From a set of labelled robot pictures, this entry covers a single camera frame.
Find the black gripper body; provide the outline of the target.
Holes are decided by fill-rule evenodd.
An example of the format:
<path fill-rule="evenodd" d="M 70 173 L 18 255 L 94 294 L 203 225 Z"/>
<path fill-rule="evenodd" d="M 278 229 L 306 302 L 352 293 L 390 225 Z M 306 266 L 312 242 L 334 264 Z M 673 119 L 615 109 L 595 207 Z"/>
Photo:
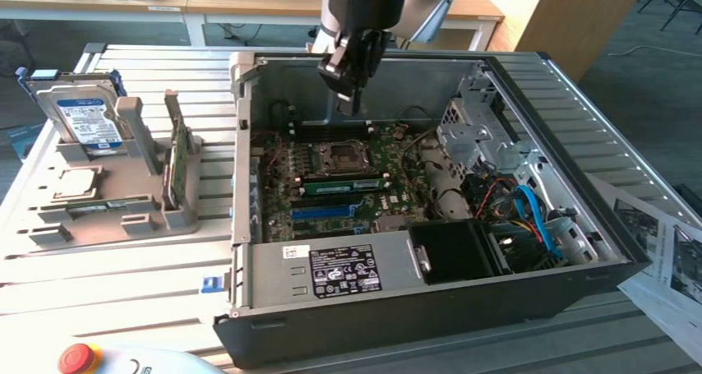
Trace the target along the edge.
<path fill-rule="evenodd" d="M 405 0 L 323 0 L 322 32 L 335 38 L 369 32 L 393 37 Z"/>

